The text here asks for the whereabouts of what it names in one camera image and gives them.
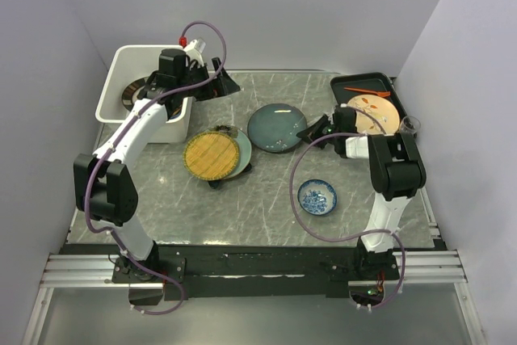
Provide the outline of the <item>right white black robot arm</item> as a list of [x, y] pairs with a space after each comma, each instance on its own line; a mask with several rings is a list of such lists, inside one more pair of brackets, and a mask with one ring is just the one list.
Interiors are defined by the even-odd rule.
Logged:
[[371, 279], [391, 268], [395, 264], [393, 247], [402, 245], [397, 236], [401, 215], [427, 180], [414, 136], [388, 134], [373, 114], [344, 103], [334, 109], [332, 118], [324, 115], [296, 136], [321, 149], [332, 144], [334, 152], [342, 158], [367, 160], [375, 192], [367, 227], [360, 234], [324, 238], [306, 225], [302, 228], [323, 242], [355, 239], [357, 245], [351, 264], [363, 279]]

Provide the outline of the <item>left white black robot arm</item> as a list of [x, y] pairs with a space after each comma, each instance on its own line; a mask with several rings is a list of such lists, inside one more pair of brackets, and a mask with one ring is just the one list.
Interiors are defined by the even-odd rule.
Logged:
[[157, 243], [137, 218], [138, 193], [130, 168], [156, 133], [183, 105], [185, 98], [214, 99], [225, 93], [220, 82], [225, 59], [214, 58], [210, 74], [192, 48], [165, 48], [158, 67], [129, 101], [132, 110], [111, 138], [92, 154], [74, 160], [77, 208], [94, 234], [110, 234], [121, 258], [139, 280], [161, 278]]

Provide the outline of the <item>woven bamboo plate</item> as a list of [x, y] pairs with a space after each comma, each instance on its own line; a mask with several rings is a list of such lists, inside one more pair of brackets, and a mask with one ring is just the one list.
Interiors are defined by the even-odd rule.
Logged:
[[185, 146], [183, 163], [191, 175], [203, 181], [223, 179], [239, 162], [237, 142], [222, 132], [195, 135]]

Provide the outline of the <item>dark blue blossom plate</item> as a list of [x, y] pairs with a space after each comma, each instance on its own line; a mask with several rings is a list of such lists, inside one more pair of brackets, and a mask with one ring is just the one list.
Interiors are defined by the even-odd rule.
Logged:
[[307, 119], [298, 108], [286, 103], [271, 103], [250, 117], [247, 135], [260, 150], [282, 154], [299, 145], [301, 139], [297, 134], [307, 128]]

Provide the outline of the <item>dark brown patterned plate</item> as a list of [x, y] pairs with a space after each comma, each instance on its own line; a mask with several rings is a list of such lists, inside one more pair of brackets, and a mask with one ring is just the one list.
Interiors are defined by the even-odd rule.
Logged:
[[121, 103], [127, 111], [131, 111], [140, 91], [146, 86], [147, 78], [138, 78], [126, 86], [121, 94]]

